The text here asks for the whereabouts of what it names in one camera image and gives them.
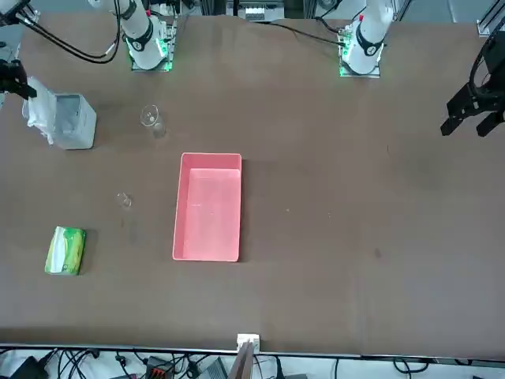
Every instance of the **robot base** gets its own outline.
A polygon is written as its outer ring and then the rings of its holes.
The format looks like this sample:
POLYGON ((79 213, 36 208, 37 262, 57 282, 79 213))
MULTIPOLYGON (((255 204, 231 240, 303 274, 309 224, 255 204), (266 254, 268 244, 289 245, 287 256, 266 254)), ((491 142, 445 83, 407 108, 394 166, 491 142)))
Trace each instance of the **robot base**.
POLYGON ((170 27, 166 26, 165 21, 160 23, 163 26, 162 36, 156 40, 160 54, 164 57, 159 62, 159 64, 152 69, 142 69, 135 61, 132 59, 132 71, 133 72, 145 72, 145 71, 156 71, 162 73, 168 73, 172 70, 174 64, 174 51, 175 51, 175 36, 177 34, 177 15, 174 17, 174 22, 170 27))
POLYGON ((339 42, 344 42, 346 47, 339 46, 339 76, 340 77, 380 77, 380 68, 379 64, 377 64, 376 68, 373 69, 371 73, 367 73, 365 75, 360 75, 359 73, 355 73, 350 67, 344 62, 344 55, 349 53, 349 45, 352 38, 352 25, 347 25, 340 33, 339 33, 339 42))

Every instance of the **floor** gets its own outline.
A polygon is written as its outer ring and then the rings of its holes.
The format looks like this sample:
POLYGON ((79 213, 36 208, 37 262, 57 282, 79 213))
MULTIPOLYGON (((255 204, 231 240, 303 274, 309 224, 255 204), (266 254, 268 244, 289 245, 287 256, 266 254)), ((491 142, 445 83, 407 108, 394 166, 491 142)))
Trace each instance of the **floor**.
MULTIPOLYGON (((37 359, 42 358, 49 351, 9 351, 0 357, 0 375, 10 376, 19 367, 19 365, 30 355, 37 359)), ((47 366, 46 370, 50 374, 50 378, 58 377, 58 360, 59 355, 57 353, 54 358, 52 358, 47 366)), ((145 373, 145 366, 143 363, 133 354, 129 352, 120 353, 126 359, 126 372, 131 375, 136 374, 137 378, 145 373)), ((140 358, 147 358, 150 354, 139 353, 140 358)), ((169 354, 153 354, 157 358, 164 360, 171 360, 171 355, 169 354)), ((100 378, 116 378, 124 376, 125 373, 121 366, 115 359, 115 352, 101 352, 97 359, 94 359, 91 355, 88 356, 80 365, 82 374, 87 379, 100 378)), ((195 355, 191 359, 192 361, 197 361, 199 358, 203 358, 202 355, 195 355)), ((217 356, 210 356, 205 358, 201 364, 199 364, 200 372, 203 372, 208 366, 210 366, 217 356)), ((231 366, 234 363, 234 357, 223 356, 221 357, 223 365, 227 373, 230 372, 231 366)), ((316 378, 335 378, 335 359, 331 358, 280 358, 282 371, 284 375, 306 375, 307 379, 316 378)), ((68 362, 68 359, 64 356, 62 359, 62 367, 68 362)), ((274 357, 271 356, 259 356, 258 363, 260 364, 261 372, 258 369, 258 365, 255 364, 252 370, 253 379, 270 379, 275 378, 277 373, 277 363, 274 357)), ((67 369, 63 371, 62 377, 67 377, 72 364, 67 366, 67 369)), ((187 362, 184 364, 182 361, 176 365, 177 370, 181 373, 176 375, 176 379, 182 379, 187 362)), ((410 369, 415 370, 421 368, 423 365, 420 364, 410 364, 410 369)), ((337 378, 353 378, 353 379, 365 379, 365 378, 390 378, 390 379, 406 379, 407 375, 399 373, 393 366, 392 362, 377 362, 377 361, 358 361, 352 359, 340 359, 338 364, 337 378)), ((422 373, 413 374, 413 379, 451 379, 451 378, 472 378, 479 377, 482 379, 499 379, 505 378, 505 368, 491 368, 491 367, 476 367, 476 366, 449 366, 442 364, 431 364, 426 371, 422 373)), ((305 379, 305 377, 296 377, 297 379, 305 379)))
MULTIPOLYGON (((492 0, 413 0, 406 12, 404 21, 430 21, 430 22, 475 22, 479 16, 489 7, 492 0)), ((328 15, 329 18, 351 18, 365 5, 366 0, 344 0, 339 9, 328 15)), ((69 12, 69 11, 92 11, 86 0, 32 0, 32 4, 42 12, 69 12)), ((324 12, 318 7, 316 14, 324 12)), ((0 40, 8 43, 6 49, 0 50, 0 58, 12 59, 21 40, 23 30, 20 26, 0 28, 0 40)), ((10 351, 0 356, 0 375, 10 375, 29 355, 42 358, 46 351, 10 351)), ((87 378, 112 378, 124 375, 121 367, 116 362, 115 353, 102 353, 98 359, 88 358, 81 365, 81 369, 87 378)), ((143 373, 144 367, 140 360, 133 354, 125 353, 127 359, 126 369, 129 373, 143 373)), ((200 364, 204 369, 214 358, 206 358, 200 364)), ((233 358, 223 357, 226 369, 229 371, 233 364, 233 358)), ((267 379, 275 375, 276 362, 272 357, 259 357, 261 374, 255 366, 253 377, 267 379)), ((304 373, 308 378, 333 378, 335 377, 335 360, 322 358, 282 358, 284 374, 304 373)), ((50 377, 58 377, 58 359, 54 358, 47 368, 50 377)), ((505 378, 504 368, 477 367, 477 366, 453 366, 444 364, 432 364, 423 373, 413 375, 414 379, 436 378, 471 378, 472 376, 483 379, 505 378)), ((405 374, 399 373, 391 362, 361 361, 353 359, 341 359, 338 365, 338 378, 404 378, 405 374)))

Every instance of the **metal frame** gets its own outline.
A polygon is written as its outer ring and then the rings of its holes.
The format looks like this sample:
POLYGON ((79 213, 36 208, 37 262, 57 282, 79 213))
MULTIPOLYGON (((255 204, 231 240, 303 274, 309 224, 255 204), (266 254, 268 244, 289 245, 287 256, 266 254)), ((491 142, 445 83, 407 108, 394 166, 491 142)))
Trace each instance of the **metal frame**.
POLYGON ((505 16, 505 0, 496 0, 481 19, 477 20, 479 36, 489 36, 490 31, 495 28, 503 16, 505 16))
MULTIPOLYGON (((199 355, 237 355, 236 350, 213 350, 213 349, 181 349, 181 348, 156 348, 137 347, 126 345, 69 345, 69 344, 30 344, 30 343, 0 343, 0 350, 3 349, 23 349, 23 350, 52 350, 55 348, 72 349, 75 351, 96 349, 98 351, 111 352, 131 352, 136 353, 175 353, 175 354, 199 354, 199 355)), ((303 353, 303 352, 281 352, 281 351, 261 351, 259 356, 278 356, 292 358, 320 358, 320 359, 352 359, 358 361, 386 361, 393 362, 395 359, 403 359, 408 363, 430 362, 440 365, 468 366, 466 362, 472 361, 475 367, 495 367, 505 368, 504 360, 479 359, 479 358, 456 358, 456 357, 436 357, 436 356, 414 356, 414 355, 357 355, 357 354, 329 354, 329 353, 303 353)))

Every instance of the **small glass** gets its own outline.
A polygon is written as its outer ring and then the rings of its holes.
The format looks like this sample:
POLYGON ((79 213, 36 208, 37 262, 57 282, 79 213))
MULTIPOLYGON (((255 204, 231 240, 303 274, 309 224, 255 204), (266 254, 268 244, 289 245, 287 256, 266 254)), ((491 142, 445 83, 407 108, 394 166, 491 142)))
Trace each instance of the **small glass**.
POLYGON ((158 139, 166 134, 166 127, 156 105, 147 105, 142 108, 140 122, 152 131, 154 138, 158 139))
POLYGON ((116 198, 117 198, 118 204, 121 208, 130 209, 130 207, 132 206, 132 198, 130 196, 128 196, 126 193, 120 192, 120 193, 118 193, 116 198))

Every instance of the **tissue pack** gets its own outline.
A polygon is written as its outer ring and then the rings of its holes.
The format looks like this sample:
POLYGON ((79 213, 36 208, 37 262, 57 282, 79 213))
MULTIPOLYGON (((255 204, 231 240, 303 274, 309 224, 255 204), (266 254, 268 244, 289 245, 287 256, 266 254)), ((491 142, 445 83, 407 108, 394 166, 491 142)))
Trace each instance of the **tissue pack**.
POLYGON ((50 242, 45 271, 48 274, 77 275, 84 252, 86 233, 75 227, 56 227, 50 242))

